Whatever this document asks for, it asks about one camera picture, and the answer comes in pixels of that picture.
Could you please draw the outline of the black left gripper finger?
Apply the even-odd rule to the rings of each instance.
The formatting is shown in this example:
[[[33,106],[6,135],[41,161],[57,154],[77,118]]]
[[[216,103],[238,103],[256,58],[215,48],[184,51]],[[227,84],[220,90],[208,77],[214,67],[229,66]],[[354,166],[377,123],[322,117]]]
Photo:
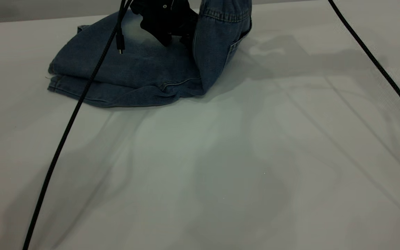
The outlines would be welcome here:
[[[183,34],[179,41],[183,44],[187,49],[193,49],[194,41],[195,41],[195,33]]]
[[[168,47],[171,44],[172,36],[169,33],[160,30],[152,30],[150,31],[151,35],[153,35],[163,46]]]

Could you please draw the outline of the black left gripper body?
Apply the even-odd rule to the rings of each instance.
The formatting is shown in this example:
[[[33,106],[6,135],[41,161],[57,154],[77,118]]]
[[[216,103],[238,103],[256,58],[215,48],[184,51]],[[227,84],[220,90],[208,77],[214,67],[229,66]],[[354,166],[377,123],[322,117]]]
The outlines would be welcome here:
[[[198,14],[188,0],[134,0],[130,8],[142,16],[140,27],[151,34],[193,35]]]

